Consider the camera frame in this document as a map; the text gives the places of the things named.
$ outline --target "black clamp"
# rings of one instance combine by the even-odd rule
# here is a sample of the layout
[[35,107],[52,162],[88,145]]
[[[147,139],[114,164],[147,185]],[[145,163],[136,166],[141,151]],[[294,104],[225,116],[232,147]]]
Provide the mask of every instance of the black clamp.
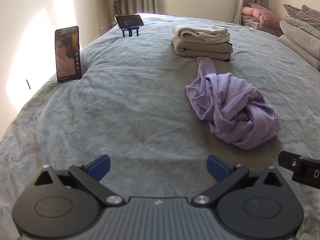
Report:
[[166,240],[168,233],[176,240],[187,235],[204,240],[295,236],[303,209],[276,167],[249,171],[213,155],[206,165],[218,183],[191,203],[186,197],[131,197],[126,203],[99,183],[110,170],[107,155],[63,171],[44,165],[17,199],[12,218],[24,239]]
[[320,161],[282,151],[279,154],[278,163],[293,171],[293,181],[320,189]]

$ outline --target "lavender hoodie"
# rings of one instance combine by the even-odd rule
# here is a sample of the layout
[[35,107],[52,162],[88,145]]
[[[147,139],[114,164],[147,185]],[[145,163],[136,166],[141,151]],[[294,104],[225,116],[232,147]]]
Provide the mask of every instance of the lavender hoodie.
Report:
[[217,75],[210,58],[197,61],[198,78],[186,86],[186,92],[197,116],[209,122],[214,135],[252,149],[280,131],[277,112],[252,84],[231,73]]

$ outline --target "blue phone stand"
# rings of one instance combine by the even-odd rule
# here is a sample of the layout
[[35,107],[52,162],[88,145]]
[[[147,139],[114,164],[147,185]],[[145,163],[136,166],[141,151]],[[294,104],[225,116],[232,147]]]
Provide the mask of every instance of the blue phone stand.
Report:
[[139,26],[135,26],[135,27],[128,27],[128,28],[122,28],[121,31],[122,31],[122,36],[125,37],[125,31],[128,31],[129,32],[129,37],[132,36],[132,30],[137,30],[137,36],[139,36]]

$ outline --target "bed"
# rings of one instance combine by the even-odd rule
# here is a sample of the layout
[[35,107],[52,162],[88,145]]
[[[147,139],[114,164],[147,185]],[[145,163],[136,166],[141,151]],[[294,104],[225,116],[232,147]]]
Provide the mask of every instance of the bed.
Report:
[[[142,15],[139,37],[114,27],[81,51],[81,80],[58,84],[53,76],[22,108],[0,141],[0,239],[18,233],[11,208],[42,164],[66,169],[102,154],[111,171],[101,181],[129,196],[187,196],[215,183],[205,161],[214,154],[251,170],[275,165],[305,211],[298,239],[320,239],[320,191],[291,181],[277,165],[282,150],[319,159],[320,73],[276,36],[205,19]],[[176,23],[228,28],[230,62],[214,60],[257,87],[278,111],[282,130],[266,143],[241,150],[210,133],[194,113],[185,85],[197,77],[196,58],[177,56]]]

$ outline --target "phone screen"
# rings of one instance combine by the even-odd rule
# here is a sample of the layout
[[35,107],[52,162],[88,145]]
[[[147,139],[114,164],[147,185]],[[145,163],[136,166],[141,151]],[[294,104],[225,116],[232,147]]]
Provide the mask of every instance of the phone screen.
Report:
[[55,54],[59,83],[82,78],[79,47],[78,26],[56,30]]
[[144,25],[141,19],[141,16],[139,14],[121,15],[121,16],[116,16],[115,18],[120,29]]

